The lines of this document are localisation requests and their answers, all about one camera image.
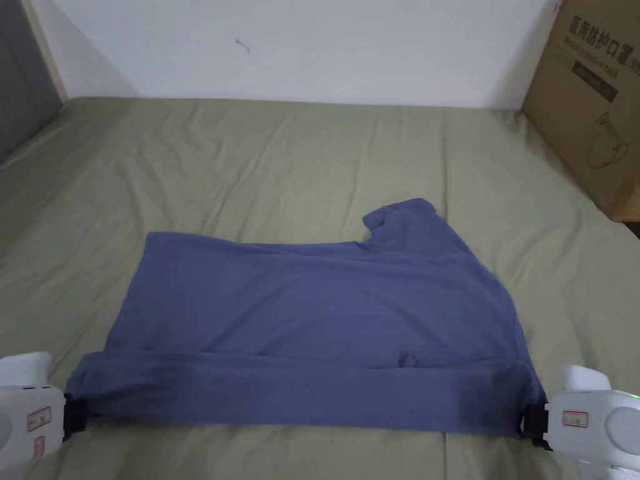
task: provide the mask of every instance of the gray curtain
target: gray curtain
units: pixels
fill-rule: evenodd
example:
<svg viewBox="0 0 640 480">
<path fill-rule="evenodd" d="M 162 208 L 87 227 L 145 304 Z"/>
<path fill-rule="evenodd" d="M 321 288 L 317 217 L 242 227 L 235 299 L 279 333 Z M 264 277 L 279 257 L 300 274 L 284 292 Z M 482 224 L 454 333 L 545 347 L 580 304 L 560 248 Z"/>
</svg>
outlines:
<svg viewBox="0 0 640 480">
<path fill-rule="evenodd" d="M 0 163 L 61 107 L 20 0 L 0 0 Z"/>
</svg>

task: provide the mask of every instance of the blue t-shirt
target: blue t-shirt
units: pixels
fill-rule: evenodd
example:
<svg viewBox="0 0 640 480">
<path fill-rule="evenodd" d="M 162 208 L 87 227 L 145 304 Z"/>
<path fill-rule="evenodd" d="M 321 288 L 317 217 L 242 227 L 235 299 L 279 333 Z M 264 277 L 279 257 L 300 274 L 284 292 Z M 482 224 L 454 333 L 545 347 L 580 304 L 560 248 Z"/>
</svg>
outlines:
<svg viewBox="0 0 640 480">
<path fill-rule="evenodd" d="M 364 223 L 333 244 L 149 234 L 67 391 L 163 424 L 517 435 L 546 398 L 507 290 L 423 199 Z"/>
</svg>

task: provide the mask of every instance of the bed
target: bed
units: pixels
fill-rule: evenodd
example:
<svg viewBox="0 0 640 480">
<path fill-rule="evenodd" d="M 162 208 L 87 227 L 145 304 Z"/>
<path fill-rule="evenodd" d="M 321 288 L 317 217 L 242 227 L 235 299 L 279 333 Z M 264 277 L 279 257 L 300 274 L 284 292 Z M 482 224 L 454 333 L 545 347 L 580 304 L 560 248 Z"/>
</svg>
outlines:
<svg viewBox="0 0 640 480">
<path fill-rule="evenodd" d="M 640 241 L 520 113 L 245 100 L 74 99 L 0 170 L 0 352 L 49 351 L 64 387 L 102 349 L 152 230 L 362 240 L 422 197 L 502 280 L 547 393 L 566 364 L 640 392 Z M 528 442 L 292 426 L 100 422 L 32 479 L 558 479 Z"/>
</svg>

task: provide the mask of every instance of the cardboard box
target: cardboard box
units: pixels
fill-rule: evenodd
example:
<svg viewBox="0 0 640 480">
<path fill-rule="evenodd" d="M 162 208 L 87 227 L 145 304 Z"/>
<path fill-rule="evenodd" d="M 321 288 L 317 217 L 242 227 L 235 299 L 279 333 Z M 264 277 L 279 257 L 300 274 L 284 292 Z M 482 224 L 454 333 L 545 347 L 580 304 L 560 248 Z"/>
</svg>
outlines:
<svg viewBox="0 0 640 480">
<path fill-rule="evenodd" d="M 565 0 L 523 111 L 604 213 L 640 221 L 640 0 Z"/>
</svg>

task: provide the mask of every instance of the wrinkled sheet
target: wrinkled sheet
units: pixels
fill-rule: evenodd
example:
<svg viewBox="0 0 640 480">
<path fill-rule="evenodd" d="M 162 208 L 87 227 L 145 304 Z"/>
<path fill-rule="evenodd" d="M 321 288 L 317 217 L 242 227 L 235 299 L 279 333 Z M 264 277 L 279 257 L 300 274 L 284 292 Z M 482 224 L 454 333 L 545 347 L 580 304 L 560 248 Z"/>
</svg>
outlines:
<svg viewBox="0 0 640 480">
<path fill-rule="evenodd" d="M 364 242 L 150 233 L 104 350 L 65 392 L 161 425 L 518 438 L 547 398 L 509 293 L 423 198 L 364 224 Z"/>
<path fill-rule="evenodd" d="M 521 114 L 240 100 L 78 99 L 0 170 L 0 352 L 50 351 L 64 387 L 104 347 L 147 232 L 361 241 L 422 197 L 507 287 L 540 380 L 602 370 L 640 392 L 640 241 Z M 527 442 L 389 430 L 96 424 L 34 479 L 557 479 Z"/>
</svg>

